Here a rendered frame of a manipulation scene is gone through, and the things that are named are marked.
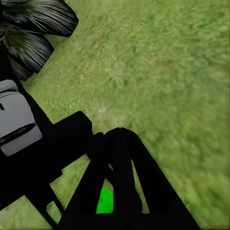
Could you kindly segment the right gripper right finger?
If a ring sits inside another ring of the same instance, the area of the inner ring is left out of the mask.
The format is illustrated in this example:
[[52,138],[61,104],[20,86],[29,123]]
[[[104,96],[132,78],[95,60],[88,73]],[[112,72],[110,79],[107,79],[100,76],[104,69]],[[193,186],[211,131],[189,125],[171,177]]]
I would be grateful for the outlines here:
[[[201,230],[138,135],[121,127],[127,230]],[[133,160],[150,214],[138,210]]]

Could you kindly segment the pesticide atomizer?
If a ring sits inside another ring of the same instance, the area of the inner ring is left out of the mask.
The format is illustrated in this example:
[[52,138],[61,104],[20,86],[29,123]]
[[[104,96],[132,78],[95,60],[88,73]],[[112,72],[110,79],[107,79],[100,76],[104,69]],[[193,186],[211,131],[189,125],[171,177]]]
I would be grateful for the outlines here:
[[102,187],[96,214],[110,214],[114,211],[114,194],[106,187]]

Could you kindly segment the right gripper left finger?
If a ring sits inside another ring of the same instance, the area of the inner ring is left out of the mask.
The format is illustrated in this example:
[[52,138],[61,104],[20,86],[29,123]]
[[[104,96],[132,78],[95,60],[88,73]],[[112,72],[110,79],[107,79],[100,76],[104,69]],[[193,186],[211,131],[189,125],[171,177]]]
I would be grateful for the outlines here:
[[[114,157],[114,211],[96,214],[109,160]],[[104,134],[56,230],[127,230],[119,127]]]

